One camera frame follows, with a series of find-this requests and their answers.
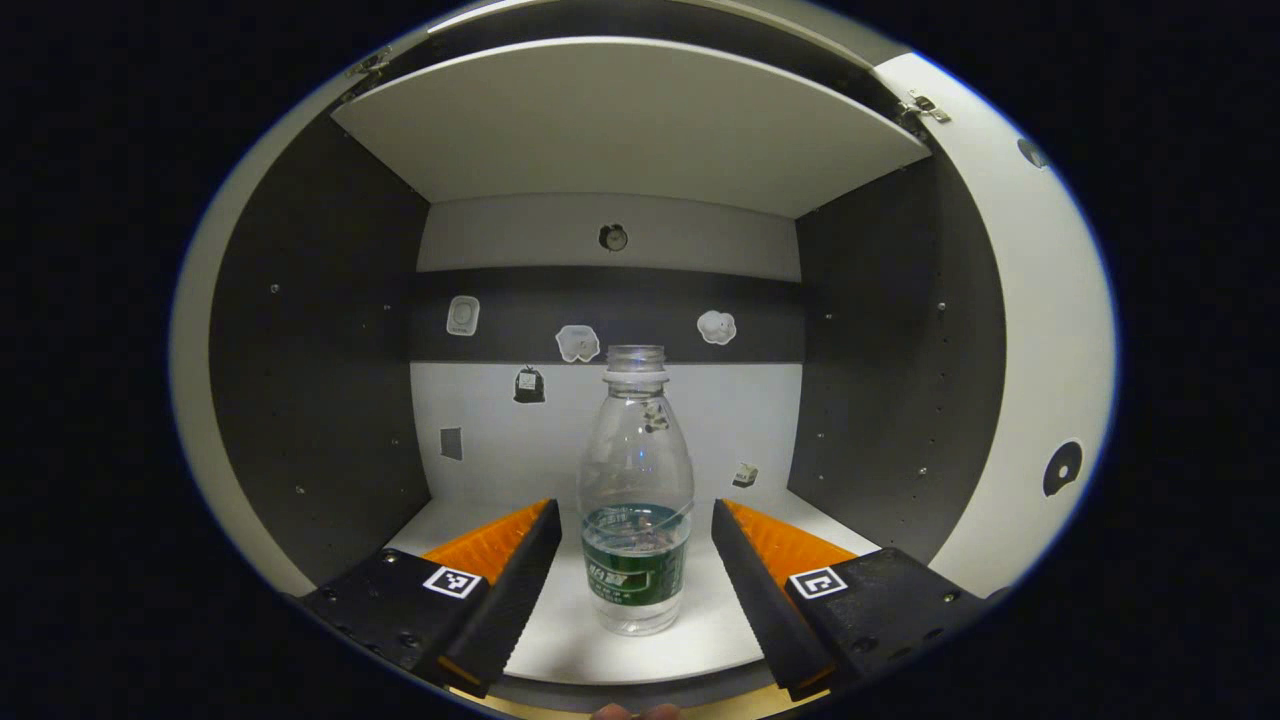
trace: white shelf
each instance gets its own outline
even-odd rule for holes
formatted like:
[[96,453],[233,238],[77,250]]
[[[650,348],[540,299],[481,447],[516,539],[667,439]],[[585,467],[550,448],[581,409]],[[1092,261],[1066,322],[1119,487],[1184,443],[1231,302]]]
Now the white shelf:
[[[879,550],[788,491],[739,500],[858,555]],[[572,500],[561,501],[564,538],[525,633],[507,662],[508,675],[575,684],[654,683],[764,657],[712,543],[710,503],[694,510],[680,618],[667,630],[643,638],[614,635],[595,621],[577,537],[579,516],[572,505]],[[433,500],[387,547],[421,555],[517,509]]]
[[797,218],[927,158],[800,76],[694,45],[562,37],[439,63],[333,113],[431,202],[648,195]]

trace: water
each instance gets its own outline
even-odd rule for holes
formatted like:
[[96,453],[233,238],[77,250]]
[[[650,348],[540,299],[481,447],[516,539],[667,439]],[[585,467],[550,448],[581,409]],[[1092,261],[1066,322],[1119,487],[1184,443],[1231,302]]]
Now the water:
[[612,506],[584,523],[591,605],[607,630],[652,635],[675,623],[692,527],[687,514],[677,515],[660,506]]

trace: green bottle label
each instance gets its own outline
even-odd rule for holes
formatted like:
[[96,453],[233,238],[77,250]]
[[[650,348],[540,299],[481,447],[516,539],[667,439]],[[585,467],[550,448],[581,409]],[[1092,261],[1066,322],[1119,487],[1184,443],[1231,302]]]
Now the green bottle label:
[[[644,529],[646,524],[657,525],[673,515],[672,510],[657,505],[604,507],[591,512],[584,525],[617,533],[627,528]],[[678,523],[664,532],[676,534],[677,529]],[[686,542],[681,541],[657,555],[637,556],[609,552],[584,537],[588,584],[591,592],[614,605],[655,605],[669,600],[684,584]],[[632,548],[632,552],[643,550]]]

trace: black background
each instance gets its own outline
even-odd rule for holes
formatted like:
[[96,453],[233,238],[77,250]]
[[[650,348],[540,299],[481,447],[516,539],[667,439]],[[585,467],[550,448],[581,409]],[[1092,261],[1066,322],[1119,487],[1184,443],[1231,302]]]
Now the black background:
[[[9,324],[31,338],[13,342],[6,473],[6,516],[23,521],[10,525],[18,642],[4,693],[18,716],[448,711],[317,632],[232,551],[191,483],[164,382],[177,270],[225,174],[306,92],[443,9],[10,10],[9,205],[36,220],[12,225]],[[1274,145],[1274,83],[1257,76],[1276,42],[1254,13],[856,10],[1056,161],[1102,240],[1124,366],[1094,489],[1037,571],[945,652],[833,716],[1263,716],[1276,624],[1262,610],[1277,596],[1261,347],[1275,345],[1277,306],[1263,255],[1275,224],[1256,215],[1275,210],[1247,190]]]

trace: plastic water bottle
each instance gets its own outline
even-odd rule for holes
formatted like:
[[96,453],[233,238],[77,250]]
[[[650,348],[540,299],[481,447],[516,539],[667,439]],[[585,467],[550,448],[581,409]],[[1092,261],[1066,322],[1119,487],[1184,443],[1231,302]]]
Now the plastic water bottle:
[[663,393],[663,347],[614,345],[608,359],[577,475],[586,579],[607,629],[650,635],[680,612],[694,469]]

